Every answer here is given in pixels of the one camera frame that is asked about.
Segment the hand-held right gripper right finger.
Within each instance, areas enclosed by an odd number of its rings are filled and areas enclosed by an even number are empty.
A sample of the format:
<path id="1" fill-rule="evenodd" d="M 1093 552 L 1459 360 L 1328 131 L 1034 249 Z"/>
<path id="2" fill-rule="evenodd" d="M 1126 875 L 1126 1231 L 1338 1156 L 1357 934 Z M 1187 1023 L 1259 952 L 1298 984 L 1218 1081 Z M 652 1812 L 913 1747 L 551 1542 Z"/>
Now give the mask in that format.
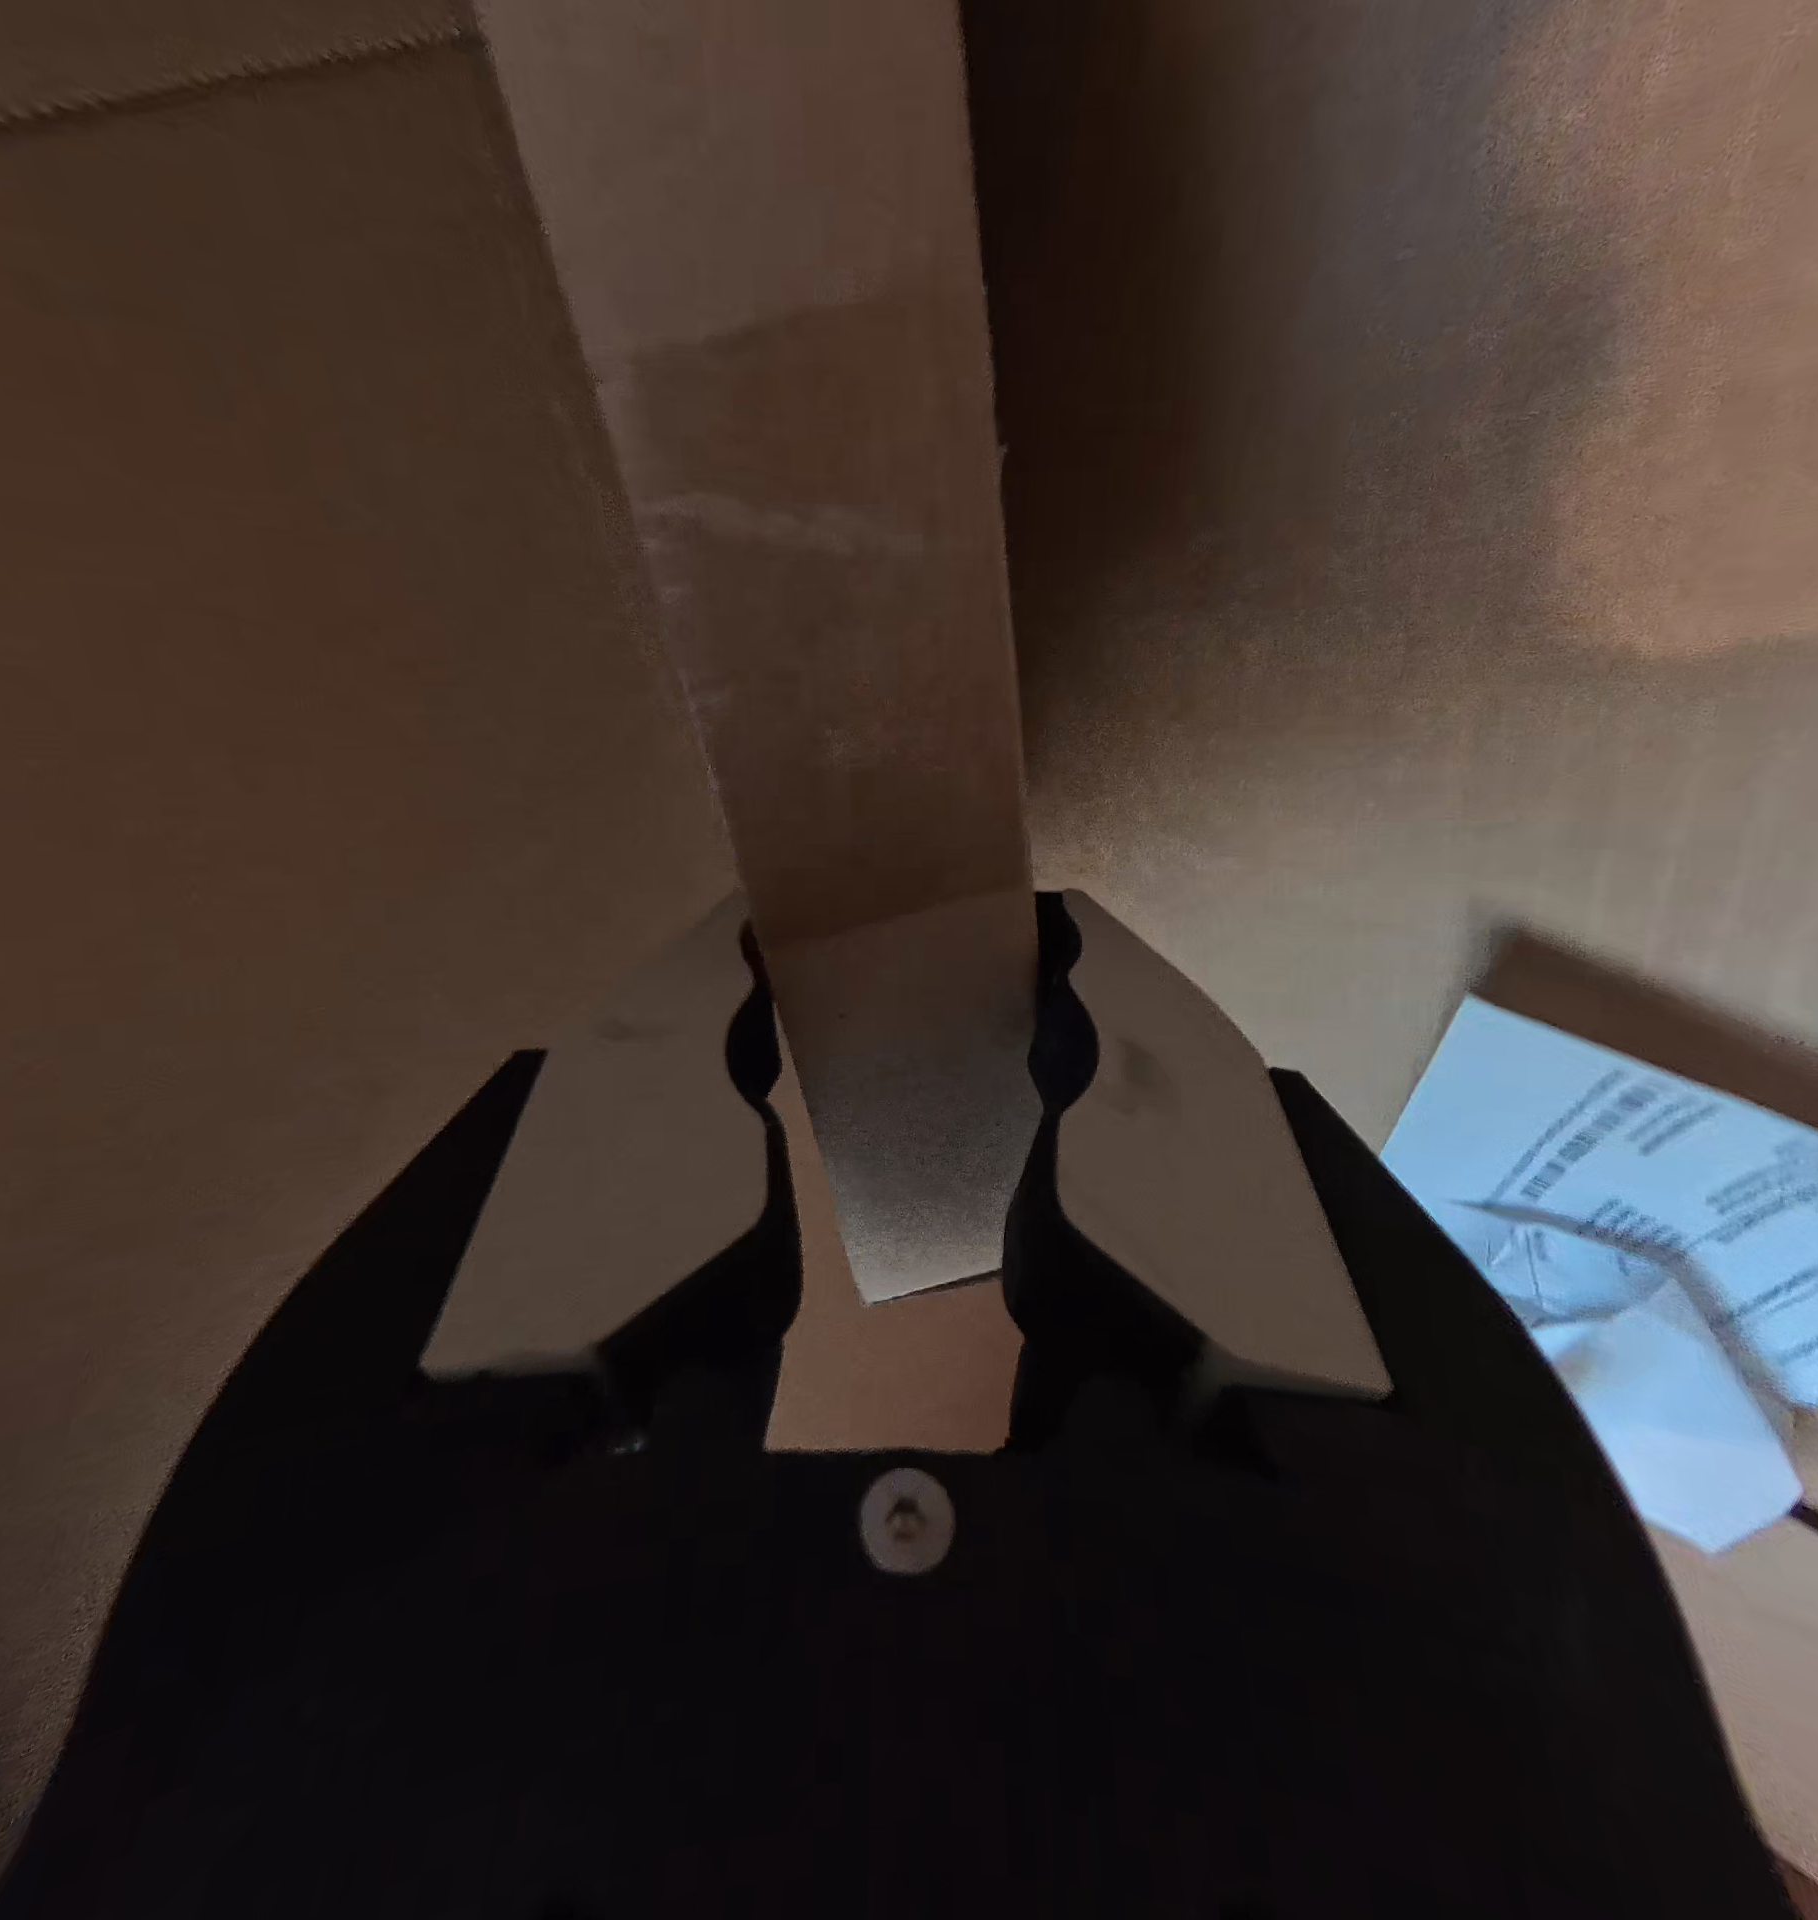
<path id="1" fill-rule="evenodd" d="M 1385 1403 L 1382 1359 L 1284 1102 L 1232 1018 L 1086 892 L 1036 897 L 1039 1133 L 1007 1216 L 1024 1362 Z"/>

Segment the white printed paper sheet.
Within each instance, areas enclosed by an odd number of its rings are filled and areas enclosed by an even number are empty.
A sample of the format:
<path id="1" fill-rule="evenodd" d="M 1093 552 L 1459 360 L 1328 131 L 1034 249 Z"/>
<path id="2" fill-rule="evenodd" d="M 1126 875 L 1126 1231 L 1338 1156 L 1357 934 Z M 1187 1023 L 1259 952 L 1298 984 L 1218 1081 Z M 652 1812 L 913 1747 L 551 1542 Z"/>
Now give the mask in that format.
<path id="1" fill-rule="evenodd" d="M 1380 1159 L 1645 1525 L 1722 1555 L 1790 1519 L 1790 1419 L 1818 1412 L 1818 1128 L 1471 995 Z"/>

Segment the brown packing tape strip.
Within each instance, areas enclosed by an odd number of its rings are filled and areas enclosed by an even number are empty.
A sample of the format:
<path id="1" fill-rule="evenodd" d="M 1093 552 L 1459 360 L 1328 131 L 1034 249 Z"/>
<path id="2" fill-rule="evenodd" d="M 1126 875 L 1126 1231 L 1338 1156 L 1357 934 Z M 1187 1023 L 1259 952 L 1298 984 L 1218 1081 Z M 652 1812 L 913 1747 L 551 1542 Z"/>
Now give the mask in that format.
<path id="1" fill-rule="evenodd" d="M 854 1286 L 976 1283 L 1039 913 L 961 8 L 474 10 Z"/>

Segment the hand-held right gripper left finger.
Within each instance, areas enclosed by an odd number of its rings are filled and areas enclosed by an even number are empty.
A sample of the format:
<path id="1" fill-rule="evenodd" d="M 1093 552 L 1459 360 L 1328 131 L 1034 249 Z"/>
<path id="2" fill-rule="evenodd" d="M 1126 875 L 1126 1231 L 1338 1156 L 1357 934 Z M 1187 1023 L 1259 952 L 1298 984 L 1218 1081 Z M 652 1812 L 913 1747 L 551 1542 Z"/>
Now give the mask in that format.
<path id="1" fill-rule="evenodd" d="M 582 1370 L 705 1271 L 779 1328 L 800 1255 L 774 1005 L 738 894 L 542 1057 L 420 1354 L 436 1381 Z"/>

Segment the brown cardboard box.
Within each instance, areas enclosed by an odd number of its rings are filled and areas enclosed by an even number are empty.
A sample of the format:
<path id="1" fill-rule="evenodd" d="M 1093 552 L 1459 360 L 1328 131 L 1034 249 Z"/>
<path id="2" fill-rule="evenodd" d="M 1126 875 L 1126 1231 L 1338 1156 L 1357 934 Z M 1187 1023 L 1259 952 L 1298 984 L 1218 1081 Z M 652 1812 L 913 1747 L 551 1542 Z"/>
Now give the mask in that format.
<path id="1" fill-rule="evenodd" d="M 219 1383 L 652 891 L 462 5 L 0 5 L 0 1870 Z M 1818 5 L 963 5 L 1039 863 L 1382 1141 L 1485 928 L 1816 1055 Z"/>

